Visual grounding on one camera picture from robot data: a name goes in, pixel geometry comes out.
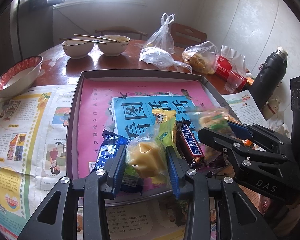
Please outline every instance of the chopsticks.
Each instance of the chopsticks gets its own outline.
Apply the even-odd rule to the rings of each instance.
[[[90,35],[80,35],[80,34],[74,34],[74,36],[80,36],[80,37],[89,37],[89,38],[95,38],[95,39],[100,39],[100,40],[105,40],[105,41],[111,41],[111,42],[119,42],[116,40],[111,40],[111,39],[107,39],[107,38],[101,38],[101,37],[96,37],[96,36],[90,36]]]
[[[103,42],[103,41],[88,41],[88,40],[79,40],[79,39],[60,39],[60,40],[65,40],[65,41],[85,41],[85,42],[90,42],[90,43],[107,44],[106,42]]]

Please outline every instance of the round table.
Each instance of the round table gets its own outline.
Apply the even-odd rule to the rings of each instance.
[[[82,71],[97,69],[157,69],[152,64],[139,62],[140,50],[145,41],[131,40],[126,51],[117,57],[103,55],[98,46],[95,45],[87,57],[71,59],[62,48],[62,44],[46,50],[40,55],[43,57],[41,72],[34,81],[33,86],[44,85],[75,85]],[[172,55],[174,60],[182,61],[184,49],[175,47]],[[205,78],[219,91],[221,95],[229,94],[224,88],[225,81],[217,75],[204,75]]]

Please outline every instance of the white bowl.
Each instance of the white bowl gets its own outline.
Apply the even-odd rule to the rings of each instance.
[[[14,97],[27,90],[39,75],[43,58],[33,56],[26,58],[0,77],[0,96]]]
[[[110,56],[110,57],[119,56],[122,52],[124,52],[127,49],[130,41],[130,38],[121,35],[104,35],[104,36],[100,36],[100,38],[107,38],[107,39],[119,41],[119,42],[109,42],[109,41],[98,39],[98,41],[106,42],[106,44],[98,43],[98,47],[106,56]]]
[[[94,41],[95,38],[75,37],[76,40]],[[73,59],[83,58],[92,51],[94,43],[85,41],[64,41],[62,47],[64,52]]]

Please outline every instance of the yellow circle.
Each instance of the yellow circle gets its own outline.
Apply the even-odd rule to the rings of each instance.
[[[19,173],[10,167],[0,168],[0,204],[9,212],[20,209],[20,182]]]

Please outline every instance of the red tissue package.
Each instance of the red tissue package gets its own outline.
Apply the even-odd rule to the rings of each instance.
[[[217,66],[218,68],[215,74],[224,80],[228,79],[231,69],[239,73],[244,78],[244,81],[242,81],[238,87],[238,90],[241,91],[247,82],[244,56],[234,49],[222,46],[220,57],[217,60]]]

